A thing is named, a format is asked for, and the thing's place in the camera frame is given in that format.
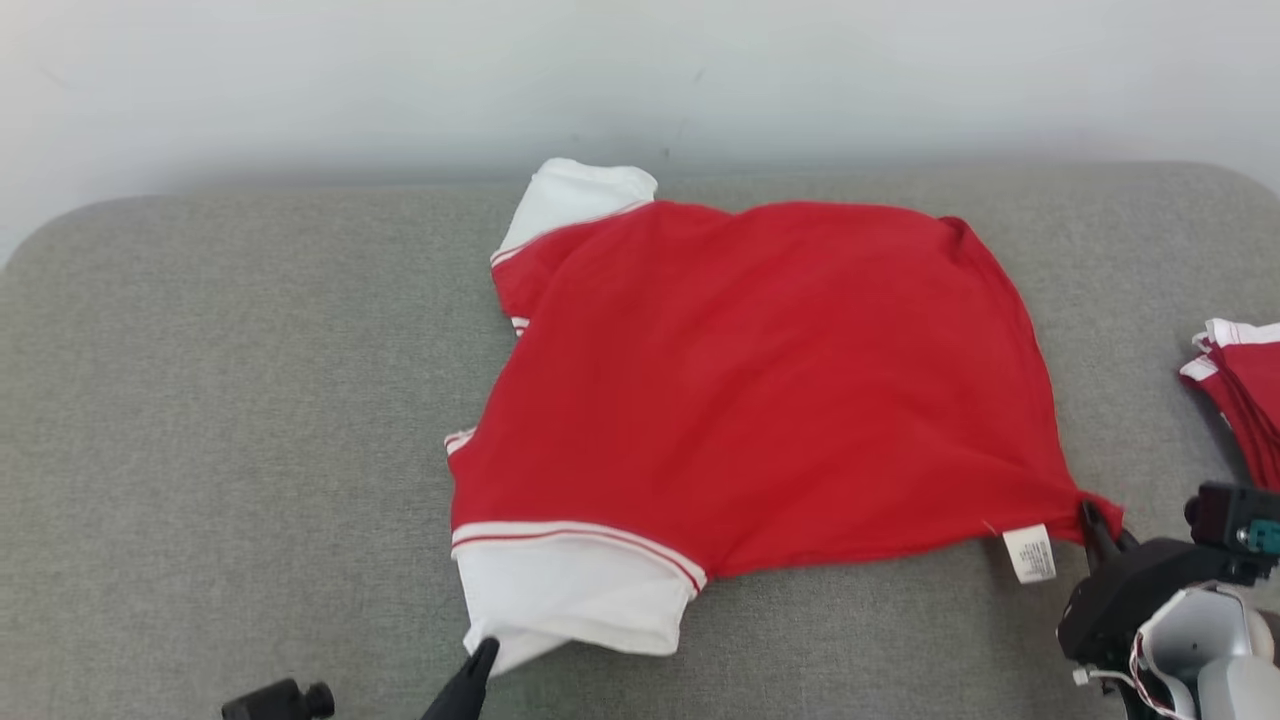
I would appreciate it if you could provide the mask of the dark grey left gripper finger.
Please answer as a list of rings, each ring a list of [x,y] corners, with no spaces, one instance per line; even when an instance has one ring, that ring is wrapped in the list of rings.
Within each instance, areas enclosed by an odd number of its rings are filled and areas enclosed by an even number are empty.
[[[421,716],[422,720],[480,719],[486,698],[486,683],[500,650],[494,637],[484,638],[443,685]]]

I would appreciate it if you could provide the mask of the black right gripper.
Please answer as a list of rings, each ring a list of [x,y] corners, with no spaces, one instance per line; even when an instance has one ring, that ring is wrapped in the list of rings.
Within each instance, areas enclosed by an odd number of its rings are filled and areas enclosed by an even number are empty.
[[[1139,542],[1128,529],[1112,533],[1092,500],[1079,523],[1089,574],[1073,589],[1057,625],[1059,647],[1076,664],[1108,664],[1128,652],[1137,629],[1178,591],[1240,577],[1242,561],[1225,550],[1156,538]]]

